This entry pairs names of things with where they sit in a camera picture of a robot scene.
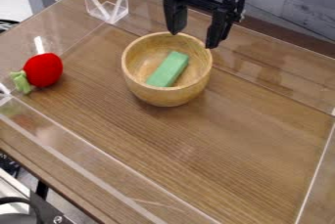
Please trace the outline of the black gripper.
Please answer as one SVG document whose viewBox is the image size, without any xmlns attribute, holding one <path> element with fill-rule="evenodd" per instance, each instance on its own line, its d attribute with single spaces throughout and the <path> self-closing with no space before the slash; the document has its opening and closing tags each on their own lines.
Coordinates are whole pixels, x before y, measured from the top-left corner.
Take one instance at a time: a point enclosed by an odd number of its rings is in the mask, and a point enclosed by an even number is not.
<svg viewBox="0 0 335 224">
<path fill-rule="evenodd" d="M 188 7 L 212 13 L 212 23 L 207 31 L 206 48 L 215 49 L 228 37 L 234 22 L 245 19 L 247 0 L 164 0 L 168 30 L 179 34 L 188 25 Z"/>
</svg>

